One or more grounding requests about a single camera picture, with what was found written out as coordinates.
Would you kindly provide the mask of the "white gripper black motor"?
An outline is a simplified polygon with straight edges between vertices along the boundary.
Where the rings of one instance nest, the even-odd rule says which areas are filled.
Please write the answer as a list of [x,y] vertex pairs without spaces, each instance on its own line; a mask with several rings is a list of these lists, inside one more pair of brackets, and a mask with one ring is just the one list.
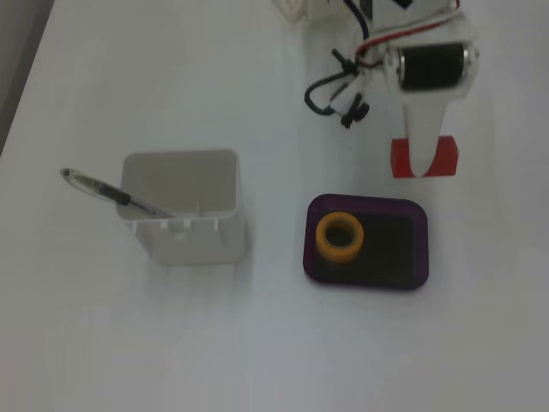
[[459,149],[441,128],[449,104],[467,96],[478,66],[477,32],[465,16],[383,45],[384,74],[404,119],[404,136],[391,143],[394,177],[455,175]]

